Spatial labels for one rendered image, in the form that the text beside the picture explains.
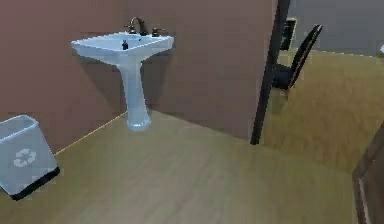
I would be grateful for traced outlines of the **black chair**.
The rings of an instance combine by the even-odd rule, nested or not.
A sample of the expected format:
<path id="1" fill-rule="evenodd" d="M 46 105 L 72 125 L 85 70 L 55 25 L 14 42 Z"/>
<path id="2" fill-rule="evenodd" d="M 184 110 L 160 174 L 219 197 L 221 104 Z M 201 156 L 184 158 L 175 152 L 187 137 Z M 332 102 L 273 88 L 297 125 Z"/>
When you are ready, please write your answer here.
<path id="1" fill-rule="evenodd" d="M 316 24 L 305 37 L 301 45 L 296 51 L 294 59 L 290 67 L 282 64 L 274 64 L 272 66 L 272 87 L 285 92 L 285 96 L 289 96 L 291 88 L 295 85 L 300 72 L 306 62 L 306 59 L 316 43 L 323 26 Z"/>

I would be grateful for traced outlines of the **dark bronze sink faucet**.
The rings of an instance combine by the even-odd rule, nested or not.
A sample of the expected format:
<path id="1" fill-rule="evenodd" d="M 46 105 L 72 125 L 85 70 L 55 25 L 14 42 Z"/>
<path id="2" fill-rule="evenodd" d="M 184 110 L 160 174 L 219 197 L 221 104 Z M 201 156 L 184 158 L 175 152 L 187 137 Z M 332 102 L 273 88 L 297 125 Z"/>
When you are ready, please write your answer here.
<path id="1" fill-rule="evenodd" d="M 159 37 L 160 32 L 163 31 L 163 28 L 153 28 L 152 32 L 149 32 L 145 21 L 139 17 L 133 17 L 129 24 L 126 25 L 126 28 L 128 29 L 129 34 L 136 34 L 136 24 L 139 26 L 139 34 L 141 36 L 147 36 L 151 34 L 153 37 Z"/>

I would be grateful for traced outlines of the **grey recycling bin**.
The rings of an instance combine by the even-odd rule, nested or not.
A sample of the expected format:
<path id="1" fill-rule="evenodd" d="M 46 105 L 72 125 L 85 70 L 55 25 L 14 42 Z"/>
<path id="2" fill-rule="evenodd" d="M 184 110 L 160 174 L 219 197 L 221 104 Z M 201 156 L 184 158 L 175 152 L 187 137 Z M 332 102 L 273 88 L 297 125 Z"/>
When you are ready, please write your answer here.
<path id="1" fill-rule="evenodd" d="M 20 200 L 60 173 L 39 122 L 18 115 L 0 122 L 0 188 Z"/>

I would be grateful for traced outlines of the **dark brown room door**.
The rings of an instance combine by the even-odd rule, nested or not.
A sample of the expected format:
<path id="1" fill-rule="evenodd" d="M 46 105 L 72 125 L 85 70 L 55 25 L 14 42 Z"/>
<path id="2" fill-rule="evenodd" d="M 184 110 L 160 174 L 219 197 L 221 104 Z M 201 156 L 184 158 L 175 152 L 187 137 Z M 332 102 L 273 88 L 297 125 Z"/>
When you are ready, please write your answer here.
<path id="1" fill-rule="evenodd" d="M 384 121 L 352 173 L 358 224 L 384 224 Z"/>

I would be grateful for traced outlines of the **white pedestal sink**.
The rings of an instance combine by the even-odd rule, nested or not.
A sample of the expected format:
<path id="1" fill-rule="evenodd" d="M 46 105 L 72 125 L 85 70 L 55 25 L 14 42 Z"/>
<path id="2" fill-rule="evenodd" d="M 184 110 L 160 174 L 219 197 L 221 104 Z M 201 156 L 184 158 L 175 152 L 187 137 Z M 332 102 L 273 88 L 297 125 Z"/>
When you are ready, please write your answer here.
<path id="1" fill-rule="evenodd" d="M 143 131 L 151 123 L 145 103 L 141 67 L 145 60 L 170 50 L 172 36 L 141 36 L 127 31 L 95 36 L 71 42 L 79 56 L 116 66 L 123 81 L 127 105 L 127 126 Z"/>

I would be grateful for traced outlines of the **dark framed wall picture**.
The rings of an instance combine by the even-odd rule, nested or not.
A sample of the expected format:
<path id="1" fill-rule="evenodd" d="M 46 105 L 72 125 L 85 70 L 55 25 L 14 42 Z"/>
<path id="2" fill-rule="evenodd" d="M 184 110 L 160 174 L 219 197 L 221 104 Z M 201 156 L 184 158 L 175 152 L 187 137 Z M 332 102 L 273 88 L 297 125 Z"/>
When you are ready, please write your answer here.
<path id="1" fill-rule="evenodd" d="M 294 37 L 295 27 L 296 27 L 297 19 L 296 18 L 288 18 L 284 25 L 284 30 L 282 33 L 281 39 L 281 50 L 289 50 L 292 44 L 292 39 Z"/>

